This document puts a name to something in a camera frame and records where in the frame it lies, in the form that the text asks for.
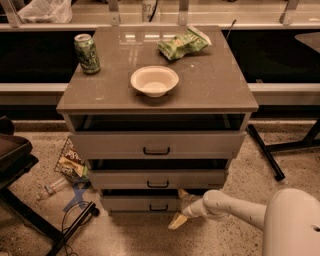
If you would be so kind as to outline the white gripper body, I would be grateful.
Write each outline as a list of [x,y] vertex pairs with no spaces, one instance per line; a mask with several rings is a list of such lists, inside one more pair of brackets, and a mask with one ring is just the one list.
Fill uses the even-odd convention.
[[187,195],[181,199],[181,213],[188,218],[206,217],[208,210],[201,196]]

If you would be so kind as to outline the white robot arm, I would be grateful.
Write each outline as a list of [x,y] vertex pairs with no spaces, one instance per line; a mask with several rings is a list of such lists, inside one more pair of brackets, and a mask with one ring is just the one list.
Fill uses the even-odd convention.
[[220,221],[232,215],[263,231],[263,256],[320,256],[320,202],[302,190],[282,189],[266,205],[218,190],[196,196],[180,189],[178,195],[180,208],[169,224],[171,230],[190,218]]

